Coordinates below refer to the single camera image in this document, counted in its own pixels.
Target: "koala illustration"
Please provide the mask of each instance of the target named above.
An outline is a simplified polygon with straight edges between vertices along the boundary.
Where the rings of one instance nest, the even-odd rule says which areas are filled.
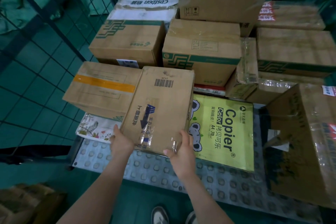
[[[191,117],[190,120],[193,118],[194,112],[197,111],[200,107],[200,104],[197,100],[193,100],[192,102],[192,109],[191,109]]]
[[[194,139],[194,151],[201,151],[202,145],[200,143],[201,135],[200,135],[201,126],[198,123],[192,123],[189,127],[189,134],[192,135]]]

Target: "floral patterned package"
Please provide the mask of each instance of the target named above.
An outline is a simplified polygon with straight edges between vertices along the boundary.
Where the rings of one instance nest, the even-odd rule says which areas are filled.
[[[85,113],[76,130],[76,134],[87,139],[110,143],[109,139],[114,135],[114,125],[117,124],[120,128],[121,123],[122,120],[103,118]]]

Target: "wire mesh cage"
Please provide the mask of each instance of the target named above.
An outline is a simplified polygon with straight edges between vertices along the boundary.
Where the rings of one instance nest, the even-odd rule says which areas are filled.
[[[82,62],[97,61],[88,46],[117,1],[0,0],[0,159],[79,140],[84,112],[62,97]],[[336,0],[286,1],[315,3],[336,34]]]

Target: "white sneaker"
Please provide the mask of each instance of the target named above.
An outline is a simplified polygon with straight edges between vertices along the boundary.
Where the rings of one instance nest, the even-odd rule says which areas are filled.
[[[152,224],[169,224],[168,215],[161,206],[156,206],[152,211]]]
[[[188,217],[187,220],[185,221],[185,224],[198,224],[198,221],[196,219],[196,214],[195,211],[192,211]]]

